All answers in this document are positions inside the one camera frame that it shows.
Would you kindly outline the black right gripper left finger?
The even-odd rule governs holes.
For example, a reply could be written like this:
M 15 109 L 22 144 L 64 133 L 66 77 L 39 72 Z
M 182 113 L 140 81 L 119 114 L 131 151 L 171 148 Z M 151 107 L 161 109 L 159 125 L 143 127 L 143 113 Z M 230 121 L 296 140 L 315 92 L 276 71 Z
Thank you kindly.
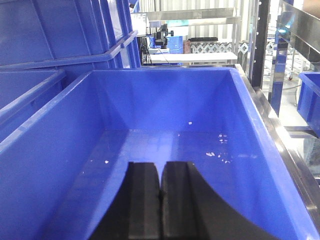
M 159 240 L 160 183 L 151 162 L 130 162 L 91 240 Z

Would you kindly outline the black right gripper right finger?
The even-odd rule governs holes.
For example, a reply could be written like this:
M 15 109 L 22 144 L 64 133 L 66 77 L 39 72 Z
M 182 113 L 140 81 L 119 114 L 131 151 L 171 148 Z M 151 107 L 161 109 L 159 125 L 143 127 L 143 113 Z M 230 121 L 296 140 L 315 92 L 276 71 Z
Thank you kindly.
M 274 240 L 231 207 L 192 162 L 168 161 L 162 172 L 165 240 Z

